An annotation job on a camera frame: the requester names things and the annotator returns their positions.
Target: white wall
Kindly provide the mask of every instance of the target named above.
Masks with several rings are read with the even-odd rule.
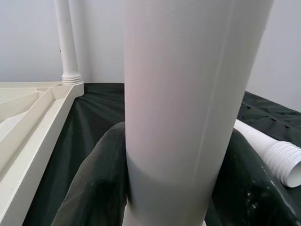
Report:
[[[85,82],[123,82],[123,0],[69,0]],[[60,81],[53,0],[0,1],[0,82]]]
[[[300,12],[300,0],[275,0],[247,91],[301,112]]]

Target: corrugated white pipe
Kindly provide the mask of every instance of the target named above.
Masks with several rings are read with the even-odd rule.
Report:
[[[77,66],[68,0],[55,0],[55,12],[63,63],[63,84],[82,84]]]
[[[234,128],[244,135],[283,185],[301,185],[301,148],[290,142],[277,141],[239,120]]]
[[[202,224],[271,4],[125,1],[128,205],[140,225]]]

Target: white cylinder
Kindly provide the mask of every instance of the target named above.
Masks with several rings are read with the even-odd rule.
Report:
[[[239,120],[235,121],[234,128],[244,135],[283,185],[301,185],[301,148],[290,142],[277,141]]]
[[[271,4],[126,1],[129,207],[142,226],[203,222]]]
[[[63,63],[63,83],[81,84],[82,77],[77,66],[68,0],[55,0],[55,12]]]

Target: white pipe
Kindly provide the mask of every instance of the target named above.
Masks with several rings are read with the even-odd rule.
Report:
[[[283,185],[301,185],[301,148],[277,141],[239,120],[235,121],[234,128],[244,135]]]
[[[125,4],[129,208],[142,226],[200,226],[272,0]]]
[[[82,84],[77,66],[68,0],[55,0],[55,12],[63,62],[63,84]]]

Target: large white tube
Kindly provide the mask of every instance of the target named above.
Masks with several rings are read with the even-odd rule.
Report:
[[[141,225],[204,220],[271,4],[126,0],[129,208]]]
[[[244,135],[282,184],[301,185],[301,148],[277,141],[239,120],[235,121],[234,128]]]
[[[82,84],[82,77],[77,66],[68,0],[55,0],[55,12],[63,63],[63,83],[66,85]]]

